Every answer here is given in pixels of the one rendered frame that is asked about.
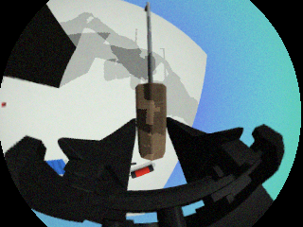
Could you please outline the blue flat strip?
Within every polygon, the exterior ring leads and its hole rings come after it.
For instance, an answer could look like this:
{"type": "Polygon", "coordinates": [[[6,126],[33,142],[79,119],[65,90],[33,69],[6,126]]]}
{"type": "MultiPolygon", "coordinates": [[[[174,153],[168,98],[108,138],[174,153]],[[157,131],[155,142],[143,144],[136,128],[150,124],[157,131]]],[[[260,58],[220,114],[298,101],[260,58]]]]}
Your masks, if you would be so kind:
{"type": "Polygon", "coordinates": [[[56,159],[56,160],[49,160],[49,165],[50,167],[53,167],[54,171],[57,171],[57,174],[64,174],[65,171],[63,170],[64,166],[65,166],[65,162],[63,161],[63,159],[56,159]]]}

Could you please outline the red-handled tool with thin metal shaft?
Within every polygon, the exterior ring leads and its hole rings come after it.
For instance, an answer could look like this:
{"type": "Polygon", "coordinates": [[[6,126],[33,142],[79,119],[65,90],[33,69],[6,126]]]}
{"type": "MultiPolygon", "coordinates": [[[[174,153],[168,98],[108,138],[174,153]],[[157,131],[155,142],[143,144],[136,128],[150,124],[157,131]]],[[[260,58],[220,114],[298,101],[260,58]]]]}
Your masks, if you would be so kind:
{"type": "Polygon", "coordinates": [[[132,175],[130,175],[130,177],[133,177],[133,178],[141,177],[141,175],[152,173],[152,171],[154,171],[154,167],[152,167],[152,164],[151,164],[150,166],[144,166],[144,167],[141,167],[141,169],[132,171],[132,173],[130,173],[130,174],[132,174],[132,175]]]}

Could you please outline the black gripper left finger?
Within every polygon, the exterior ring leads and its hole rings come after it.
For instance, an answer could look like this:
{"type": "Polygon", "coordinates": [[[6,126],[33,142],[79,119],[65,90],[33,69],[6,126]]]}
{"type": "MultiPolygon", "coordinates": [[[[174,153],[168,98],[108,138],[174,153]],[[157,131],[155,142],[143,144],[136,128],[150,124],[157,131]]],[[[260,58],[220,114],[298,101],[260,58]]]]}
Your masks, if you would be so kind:
{"type": "Polygon", "coordinates": [[[130,167],[136,137],[136,118],[110,133],[102,140],[58,139],[61,151],[67,159],[102,164],[109,170],[122,190],[128,190],[130,167]]]}

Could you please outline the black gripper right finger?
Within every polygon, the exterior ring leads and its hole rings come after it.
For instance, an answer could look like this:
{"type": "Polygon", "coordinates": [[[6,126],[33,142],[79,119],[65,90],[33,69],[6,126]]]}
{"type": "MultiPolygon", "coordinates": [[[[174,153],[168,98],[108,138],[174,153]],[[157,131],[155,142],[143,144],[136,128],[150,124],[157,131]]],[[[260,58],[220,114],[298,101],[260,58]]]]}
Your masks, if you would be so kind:
{"type": "Polygon", "coordinates": [[[220,144],[241,139],[243,128],[207,133],[167,117],[167,132],[188,184],[198,181],[197,174],[220,144]]]}

